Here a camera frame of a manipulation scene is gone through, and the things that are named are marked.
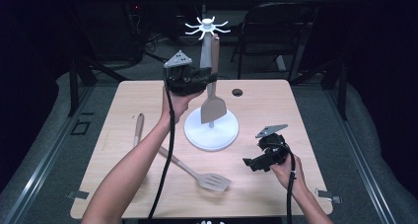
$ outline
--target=human arm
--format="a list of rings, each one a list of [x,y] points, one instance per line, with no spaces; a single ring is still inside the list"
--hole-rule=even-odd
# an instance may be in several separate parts
[[[305,183],[302,162],[298,156],[295,156],[295,164],[296,175],[292,187],[292,196],[295,198],[296,202],[304,212],[304,215],[306,216],[308,223],[332,223],[329,217],[319,206],[319,203],[317,203],[316,199],[314,198],[314,195],[308,190],[307,184]],[[288,155],[285,163],[283,163],[282,165],[274,164],[270,166],[270,168],[276,175],[280,184],[284,188],[287,188],[289,185],[289,177],[291,173],[291,156]]]
[[[174,121],[188,109],[188,103],[201,94],[185,97],[171,94]],[[163,105],[159,121],[129,153],[107,174],[99,185],[83,215],[82,223],[119,223],[139,186],[147,175],[158,150],[170,132],[169,100],[163,90]]]

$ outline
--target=black cable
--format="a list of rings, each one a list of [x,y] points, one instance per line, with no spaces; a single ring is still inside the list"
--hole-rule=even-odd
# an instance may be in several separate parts
[[[290,150],[290,147],[285,143],[265,143],[267,145],[277,145],[279,147],[282,147],[286,149],[290,155],[290,163],[291,163],[291,171],[289,176],[289,183],[286,193],[286,203],[287,203],[287,223],[292,224],[292,189],[293,189],[293,182],[295,181],[295,175],[296,175],[296,162],[295,162],[295,156],[293,155],[292,151]]]
[[[295,164],[295,156],[289,149],[289,154],[291,158],[291,172],[289,176],[289,183],[288,183],[288,190],[287,190],[287,223],[292,224],[292,189],[293,189],[293,181],[295,180],[296,174],[296,164]]]
[[[166,164],[164,165],[163,174],[161,176],[160,185],[156,194],[156,198],[154,199],[153,207],[151,208],[150,214],[148,215],[148,222],[151,223],[154,212],[157,208],[158,201],[161,196],[161,192],[163,191],[164,181],[166,180],[166,174],[169,170],[170,163],[172,161],[173,149],[174,149],[174,133],[175,133],[175,112],[173,109],[172,97],[170,96],[170,89],[167,87],[166,80],[164,80],[164,87],[166,89],[167,98],[169,99],[170,105],[170,146],[169,146],[169,155],[167,156]]]

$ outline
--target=human hand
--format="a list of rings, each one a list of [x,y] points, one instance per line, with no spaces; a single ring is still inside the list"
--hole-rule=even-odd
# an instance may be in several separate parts
[[[303,192],[307,189],[307,185],[305,183],[305,175],[304,170],[302,168],[301,158],[294,155],[295,157],[295,180],[292,187],[292,194],[295,195],[297,193]],[[277,180],[279,180],[280,184],[287,189],[289,186],[289,177],[292,171],[292,163],[291,163],[291,156],[290,154],[287,155],[286,161],[281,164],[273,164],[270,166],[273,173],[276,175]]]
[[[203,91],[186,95],[186,96],[179,96],[170,91],[170,98],[172,99],[173,110],[174,110],[174,121],[178,123],[180,117],[184,114],[185,111],[188,109],[188,104],[194,98],[197,98],[203,93]],[[162,108],[162,117],[168,116],[170,118],[170,105],[169,99],[167,97],[166,89],[163,87],[163,108]]]

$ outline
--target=wooden spatula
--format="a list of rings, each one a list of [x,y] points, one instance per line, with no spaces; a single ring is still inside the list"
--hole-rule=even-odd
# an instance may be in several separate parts
[[[169,155],[169,151],[163,146],[160,147],[159,153],[165,157]],[[227,189],[228,185],[231,183],[230,180],[216,174],[197,174],[189,167],[184,165],[175,155],[172,155],[172,162],[176,163],[183,170],[194,176],[201,187],[206,187],[215,191],[225,191],[225,189]]]
[[[212,73],[218,72],[219,62],[219,37],[214,34],[211,41],[211,56],[212,56]],[[224,100],[216,96],[216,82],[212,83],[212,89],[209,91],[209,96],[203,103],[201,109],[201,123],[214,121],[227,113],[227,106]]]

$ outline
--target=wooden table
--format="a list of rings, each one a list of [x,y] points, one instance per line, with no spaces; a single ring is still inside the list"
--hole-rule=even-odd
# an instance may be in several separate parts
[[[236,97],[234,89],[243,90]],[[161,112],[162,81],[125,81],[114,96],[102,133],[98,139],[81,191],[90,195],[76,199],[71,216],[79,219],[110,169],[133,148],[136,119],[145,115],[142,132],[144,137],[157,123]],[[207,190],[196,180],[171,164],[166,177],[155,218],[193,217],[253,217],[286,215],[286,190],[278,183],[273,172],[253,172],[243,158],[255,158],[262,154],[255,135],[266,125],[289,124],[280,130],[292,151],[301,157],[308,188],[326,190],[313,148],[308,139],[294,96],[284,80],[219,80],[217,95],[224,99],[227,108],[239,121],[240,131],[236,140],[226,149],[205,152],[191,145],[184,135],[183,125],[187,116],[199,108],[207,94],[192,101],[189,110],[176,126],[174,154],[197,173],[215,173],[232,181],[225,192]],[[163,146],[169,147],[169,136]],[[124,218],[146,218],[160,183],[166,159],[157,155],[144,184],[123,214]],[[326,213],[332,211],[328,200],[317,198]],[[296,202],[292,203],[295,215],[303,214]]]

